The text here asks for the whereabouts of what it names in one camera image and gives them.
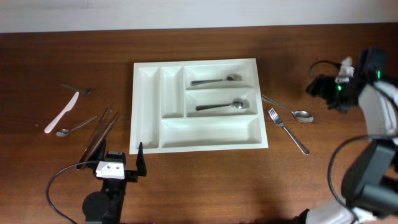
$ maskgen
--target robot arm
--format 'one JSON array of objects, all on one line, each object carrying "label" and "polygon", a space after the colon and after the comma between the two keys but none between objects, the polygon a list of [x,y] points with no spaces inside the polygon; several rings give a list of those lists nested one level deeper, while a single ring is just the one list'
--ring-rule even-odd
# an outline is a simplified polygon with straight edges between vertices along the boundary
[{"label": "robot arm", "polygon": [[137,170],[125,170],[126,155],[123,152],[108,152],[104,157],[106,141],[89,161],[99,161],[98,165],[88,166],[93,169],[97,179],[102,180],[101,191],[89,194],[83,202],[83,213],[87,224],[118,224],[120,222],[124,195],[128,182],[138,182],[138,177],[146,177],[147,169],[139,145]]},{"label": "robot arm", "polygon": [[[335,85],[339,87],[336,92],[330,93],[330,88],[327,93],[322,92],[323,86],[331,86],[325,85],[326,82],[331,84],[330,77],[320,77],[307,88],[309,94],[326,99],[330,108],[340,112],[346,113],[359,105],[364,113],[368,134],[392,138],[373,140],[344,176],[341,194],[346,199],[345,204],[358,217],[355,223],[398,215],[398,181],[384,176],[390,166],[398,170],[398,138],[393,138],[398,133],[398,88],[393,78],[381,77],[384,62],[383,52],[365,50],[353,76],[335,79]],[[335,200],[309,211],[305,219],[306,224],[353,222],[353,214]]]}]

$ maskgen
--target wooden table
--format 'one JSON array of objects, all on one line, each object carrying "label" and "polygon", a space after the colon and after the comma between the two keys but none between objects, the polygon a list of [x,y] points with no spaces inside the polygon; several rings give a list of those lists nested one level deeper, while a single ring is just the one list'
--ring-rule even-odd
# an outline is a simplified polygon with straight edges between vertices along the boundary
[{"label": "wooden table", "polygon": [[[393,74],[397,39],[398,24],[0,34],[0,222],[66,223],[47,204],[45,187],[56,171],[77,162],[98,119],[67,138],[45,134],[73,95],[59,83],[93,92],[81,96],[56,129],[109,107],[121,118],[107,150],[128,153],[133,63],[179,60],[257,58],[262,93],[314,115],[312,124],[303,124],[277,109],[311,155],[304,156],[266,114],[268,149],[147,154],[148,175],[127,186],[122,221],[239,223],[292,218],[316,208],[332,200],[326,182],[331,153],[343,140],[365,134],[366,125],[361,110],[339,114],[305,93],[312,80],[308,66],[318,59],[356,58],[373,46],[387,51],[387,72]],[[366,144],[338,156],[337,189]],[[135,169],[135,159],[127,157],[128,169]],[[50,196],[58,209],[83,223],[82,202],[100,188],[90,171],[70,170],[54,182]]]}]

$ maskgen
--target metal utensil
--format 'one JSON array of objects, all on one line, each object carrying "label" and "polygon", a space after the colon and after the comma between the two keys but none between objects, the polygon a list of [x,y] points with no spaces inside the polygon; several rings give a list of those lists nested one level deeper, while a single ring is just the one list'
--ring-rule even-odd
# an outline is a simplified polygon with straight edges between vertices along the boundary
[{"label": "metal utensil", "polygon": [[268,102],[268,103],[272,103],[273,105],[276,105],[276,106],[278,106],[278,107],[280,107],[280,108],[283,108],[283,109],[285,109],[285,110],[290,111],[290,112],[293,114],[293,117],[294,117],[297,121],[301,121],[301,122],[304,122],[304,123],[310,123],[310,122],[313,121],[313,116],[310,115],[310,114],[309,114],[308,112],[306,112],[306,111],[292,111],[292,110],[290,110],[289,108],[287,108],[286,106],[280,105],[280,104],[278,104],[277,102],[275,102],[274,100],[272,100],[272,99],[270,99],[270,98],[268,98],[268,97],[266,97],[266,96],[264,96],[264,95],[261,95],[261,99],[262,99],[263,101],[266,101],[266,102]]},{"label": "metal utensil", "polygon": [[[85,159],[90,158],[97,150],[98,146],[100,146],[100,144],[102,143],[102,140],[106,138],[106,136],[108,135],[108,133],[110,132],[111,128],[113,127],[113,125],[118,121],[119,117],[120,117],[120,113],[117,112],[112,121],[109,123],[108,127],[105,129],[104,133],[101,135],[101,137],[98,138],[98,136],[100,135],[100,132],[102,130],[102,128],[105,125],[106,122],[106,115],[108,115],[109,113],[109,109],[106,109],[104,116],[102,117],[102,120],[98,126],[98,128],[96,129],[95,133],[94,133],[94,137],[93,139],[90,141],[88,147],[86,148],[86,150],[84,151],[83,155],[81,156],[79,162],[83,162]],[[76,166],[76,169],[81,169],[84,168],[84,165],[81,166]]]},{"label": "metal utensil", "polygon": [[212,82],[220,82],[220,81],[242,81],[242,76],[238,74],[230,74],[227,75],[225,79],[216,79],[216,80],[199,80],[199,81],[192,81],[191,86],[205,84],[205,83],[212,83]]},{"label": "metal utensil", "polygon": [[90,89],[80,90],[80,89],[78,89],[76,87],[73,87],[71,85],[67,85],[67,84],[64,84],[64,83],[61,83],[60,86],[68,88],[68,89],[73,90],[73,91],[78,91],[79,93],[81,93],[83,95],[89,95],[91,93]]},{"label": "metal utensil", "polygon": [[250,104],[247,100],[242,100],[242,99],[235,99],[232,103],[227,103],[227,104],[222,104],[222,105],[203,105],[203,106],[197,106],[196,110],[201,111],[201,110],[207,110],[211,108],[219,108],[223,106],[232,106],[233,108],[236,109],[246,109],[249,108]]},{"label": "metal utensil", "polygon": [[293,133],[289,129],[287,129],[287,127],[284,125],[283,121],[279,118],[278,114],[275,112],[273,108],[271,108],[271,110],[269,110],[268,113],[273,122],[275,122],[276,125],[282,127],[287,132],[287,134],[289,134],[289,136],[293,139],[294,143],[296,143],[298,148],[305,155],[310,154],[310,151],[293,135]]},{"label": "metal utensil", "polygon": [[95,118],[97,118],[97,115],[94,116],[94,117],[92,117],[92,118],[90,118],[90,119],[88,119],[88,120],[86,120],[86,121],[84,121],[84,122],[82,122],[81,124],[79,124],[78,126],[72,128],[71,130],[67,130],[67,129],[58,130],[58,131],[57,131],[57,136],[58,136],[58,137],[66,137],[66,136],[68,136],[72,131],[74,131],[74,130],[76,130],[76,129],[78,129],[78,128],[83,127],[84,125],[88,124],[90,121],[94,120]]}]

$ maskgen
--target pink plastic knife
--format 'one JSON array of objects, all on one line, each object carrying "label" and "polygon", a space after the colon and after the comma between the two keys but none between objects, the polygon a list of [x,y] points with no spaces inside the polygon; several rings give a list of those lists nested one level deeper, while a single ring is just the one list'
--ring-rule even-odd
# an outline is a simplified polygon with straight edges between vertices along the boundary
[{"label": "pink plastic knife", "polygon": [[75,95],[72,97],[72,99],[71,99],[71,100],[69,101],[69,103],[67,104],[67,106],[61,111],[61,113],[58,114],[58,116],[56,116],[56,117],[54,118],[54,120],[52,120],[52,121],[50,122],[50,124],[47,125],[47,127],[45,127],[45,129],[44,129],[44,132],[45,132],[45,133],[48,134],[48,133],[50,133],[50,132],[53,130],[53,128],[55,127],[55,125],[57,125],[58,121],[60,121],[60,119],[62,118],[62,116],[63,116],[66,112],[70,111],[70,110],[73,108],[73,106],[75,105],[75,103],[76,103],[78,97],[79,97],[79,92],[76,92]]}]

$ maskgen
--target spoon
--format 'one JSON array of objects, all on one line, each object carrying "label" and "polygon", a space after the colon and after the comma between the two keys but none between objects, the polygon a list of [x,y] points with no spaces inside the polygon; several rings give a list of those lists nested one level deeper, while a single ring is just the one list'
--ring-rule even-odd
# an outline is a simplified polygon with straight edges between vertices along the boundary
[{"label": "spoon", "polygon": [[247,100],[242,100],[242,99],[235,99],[233,100],[232,103],[228,103],[228,104],[223,104],[223,105],[203,105],[203,106],[197,106],[196,110],[200,111],[200,110],[207,110],[207,109],[211,109],[211,108],[218,108],[218,107],[223,107],[223,106],[232,106],[233,108],[236,109],[246,109],[249,108],[249,102]]},{"label": "spoon", "polygon": [[205,83],[212,83],[212,82],[220,82],[220,81],[242,81],[242,76],[238,74],[230,74],[227,75],[225,79],[217,79],[217,80],[199,80],[199,81],[192,81],[191,86],[205,84]]},{"label": "spoon", "polygon": [[72,128],[71,130],[67,130],[67,129],[61,129],[57,131],[57,136],[58,137],[66,137],[68,136],[72,131],[83,127],[84,125],[86,125],[87,123],[89,123],[90,121],[94,120],[95,118],[97,118],[97,115],[88,119],[87,121],[82,122],[81,124],[79,124],[78,126],[76,126],[75,128]]},{"label": "spoon", "polygon": [[272,100],[272,99],[270,99],[270,98],[268,98],[268,97],[266,97],[266,96],[264,96],[264,95],[261,95],[261,99],[262,99],[263,101],[266,101],[266,102],[268,102],[268,103],[272,103],[273,105],[276,105],[276,106],[278,106],[278,107],[280,107],[280,108],[283,108],[283,109],[285,109],[285,110],[290,111],[290,112],[293,114],[293,117],[294,117],[297,121],[301,121],[301,122],[304,122],[304,123],[310,123],[310,122],[313,121],[313,116],[310,115],[310,114],[309,114],[308,112],[306,112],[306,111],[292,111],[292,110],[290,110],[289,108],[287,108],[286,106],[280,105],[280,104],[278,104],[277,102],[275,102],[274,100]]}]

